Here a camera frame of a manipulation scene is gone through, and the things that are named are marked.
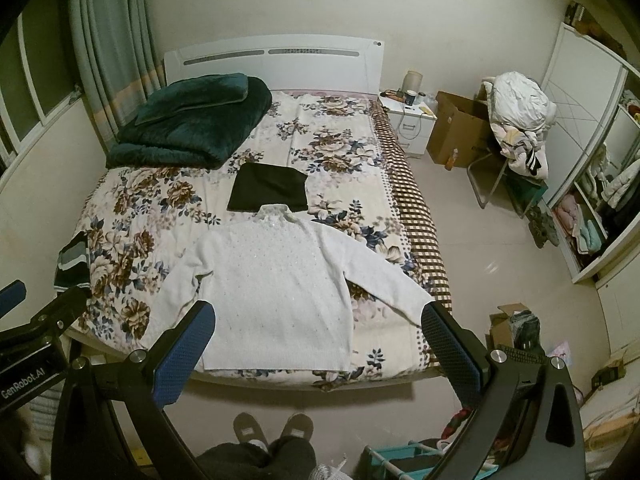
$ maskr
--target brown slipper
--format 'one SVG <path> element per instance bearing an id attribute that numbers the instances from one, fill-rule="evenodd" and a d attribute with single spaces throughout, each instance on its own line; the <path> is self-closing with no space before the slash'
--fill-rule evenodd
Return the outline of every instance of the brown slipper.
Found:
<path id="1" fill-rule="evenodd" d="M 295 413 L 289 417 L 289 420 L 282 429 L 283 436 L 297 436 L 304 438 L 305 440 L 311 440 L 311 435 L 314 432 L 313 421 L 304 413 Z"/>
<path id="2" fill-rule="evenodd" d="M 258 421 L 255 420 L 253 415 L 249 415 L 246 412 L 239 413 L 234 419 L 234 431 L 240 443 L 249 442 L 250 440 L 260 440 L 264 443 L 265 447 L 269 445 Z"/>

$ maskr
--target bedsheet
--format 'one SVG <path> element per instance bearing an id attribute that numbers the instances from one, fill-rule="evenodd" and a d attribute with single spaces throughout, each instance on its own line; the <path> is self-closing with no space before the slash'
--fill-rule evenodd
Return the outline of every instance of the bedsheet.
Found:
<path id="1" fill-rule="evenodd" d="M 450 305 L 435 227 L 380 104 L 364 96 L 274 92 L 267 115 L 218 170 L 114 168 L 101 178 L 77 227 L 88 232 L 92 298 L 75 329 L 130 352 L 143 348 L 143 335 L 155 340 L 170 328 L 146 332 L 153 330 L 154 295 L 198 236 L 252 215 L 226 210 L 236 173 L 249 161 L 308 174 L 309 208 L 296 215 L 356 238 Z M 331 390 L 437 366 L 418 327 L 358 286 L 350 284 L 350 292 L 350 370 L 206 373 L 225 383 Z M 204 371 L 202 364 L 196 370 Z"/>

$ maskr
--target metal screw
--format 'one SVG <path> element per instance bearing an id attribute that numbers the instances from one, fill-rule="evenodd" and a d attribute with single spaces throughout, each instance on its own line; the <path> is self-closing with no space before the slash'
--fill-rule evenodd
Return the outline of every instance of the metal screw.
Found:
<path id="1" fill-rule="evenodd" d="M 129 354 L 129 360 L 134 363 L 141 363 L 146 359 L 146 350 L 134 350 Z"/>
<path id="2" fill-rule="evenodd" d="M 558 370 L 562 370 L 564 368 L 564 361 L 562 361 L 559 357 L 551 358 L 551 365 L 553 368 L 557 368 Z"/>
<path id="3" fill-rule="evenodd" d="M 77 357 L 73 360 L 73 362 L 71 363 L 71 366 L 73 367 L 74 370 L 79 370 L 80 368 L 84 368 L 85 364 L 86 364 L 86 359 L 84 357 Z"/>
<path id="4" fill-rule="evenodd" d="M 507 360 L 507 354 L 505 354 L 502 350 L 492 350 L 491 359 L 493 359 L 497 363 L 503 363 Z"/>

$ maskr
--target sweater sleeve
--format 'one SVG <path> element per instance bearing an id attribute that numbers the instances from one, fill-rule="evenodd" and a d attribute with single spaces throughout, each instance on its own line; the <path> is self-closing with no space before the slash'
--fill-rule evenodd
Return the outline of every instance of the sweater sleeve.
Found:
<path id="1" fill-rule="evenodd" d="M 350 236 L 328 226 L 316 224 L 325 254 L 340 267 L 345 279 L 401 311 L 420 326 L 423 307 L 433 296 L 409 278 L 399 266 Z"/>
<path id="2" fill-rule="evenodd" d="M 152 314 L 165 324 L 175 325 L 182 309 L 197 299 L 200 280 L 212 272 L 212 261 L 207 258 L 212 253 L 210 236 L 206 233 L 187 249 L 162 282 Z"/>

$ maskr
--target black pants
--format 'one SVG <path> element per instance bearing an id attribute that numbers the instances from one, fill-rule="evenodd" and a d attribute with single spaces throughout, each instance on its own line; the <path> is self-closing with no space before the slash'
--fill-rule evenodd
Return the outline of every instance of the black pants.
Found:
<path id="1" fill-rule="evenodd" d="M 247 442 L 227 442 L 205 451 L 196 460 L 212 480 L 306 480 L 316 467 L 311 444 L 295 436 L 275 440 L 269 453 Z"/>

